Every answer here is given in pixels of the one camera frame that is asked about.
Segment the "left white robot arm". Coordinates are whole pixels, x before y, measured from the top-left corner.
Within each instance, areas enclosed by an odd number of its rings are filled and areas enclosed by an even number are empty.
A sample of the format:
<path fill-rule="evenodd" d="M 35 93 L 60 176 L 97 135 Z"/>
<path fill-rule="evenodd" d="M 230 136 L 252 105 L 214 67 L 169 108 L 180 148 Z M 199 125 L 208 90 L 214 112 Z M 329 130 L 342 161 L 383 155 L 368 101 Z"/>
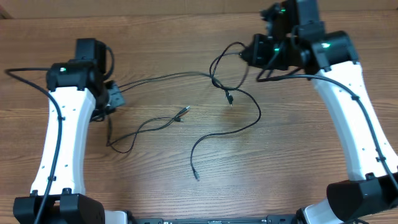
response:
<path fill-rule="evenodd" d="M 19 223 L 134 223 L 128 210 L 105 210 L 87 197 L 84 156 L 88 126 L 124 104 L 109 78 L 112 50 L 94 38 L 78 39 L 75 56 L 45 68 L 49 121 L 40 167 L 27 197 L 14 200 Z"/>

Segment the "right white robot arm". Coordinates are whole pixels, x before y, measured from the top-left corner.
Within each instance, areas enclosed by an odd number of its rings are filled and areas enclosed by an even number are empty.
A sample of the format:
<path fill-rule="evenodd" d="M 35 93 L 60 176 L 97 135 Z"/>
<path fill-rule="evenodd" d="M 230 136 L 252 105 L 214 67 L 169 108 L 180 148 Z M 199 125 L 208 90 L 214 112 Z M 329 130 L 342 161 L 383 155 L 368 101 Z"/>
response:
<path fill-rule="evenodd" d="M 358 53 L 344 31 L 326 32 L 316 1 L 284 1 L 263 10 L 267 34 L 241 52 L 260 68 L 258 82 L 304 78 L 323 99 L 338 133 L 348 179 L 328 185 L 319 203 L 267 223 L 361 223 L 362 217 L 397 206 L 397 154 L 369 99 Z"/>

